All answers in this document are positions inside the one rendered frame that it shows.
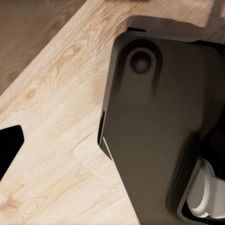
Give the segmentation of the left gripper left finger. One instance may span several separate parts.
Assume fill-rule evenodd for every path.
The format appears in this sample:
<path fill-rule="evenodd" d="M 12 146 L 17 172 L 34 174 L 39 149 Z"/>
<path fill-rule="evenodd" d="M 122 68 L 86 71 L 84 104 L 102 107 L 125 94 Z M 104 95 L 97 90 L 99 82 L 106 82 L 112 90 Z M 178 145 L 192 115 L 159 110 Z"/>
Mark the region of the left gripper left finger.
<path fill-rule="evenodd" d="M 24 143 L 20 125 L 0 129 L 0 181 Z"/>

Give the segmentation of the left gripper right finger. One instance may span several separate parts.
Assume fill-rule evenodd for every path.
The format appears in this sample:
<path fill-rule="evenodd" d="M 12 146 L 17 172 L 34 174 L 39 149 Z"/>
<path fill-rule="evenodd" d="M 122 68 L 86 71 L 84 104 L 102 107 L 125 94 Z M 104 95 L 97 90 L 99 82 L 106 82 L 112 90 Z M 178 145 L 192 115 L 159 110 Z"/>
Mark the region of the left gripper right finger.
<path fill-rule="evenodd" d="M 210 141 L 225 162 L 225 127 L 214 125 Z"/>

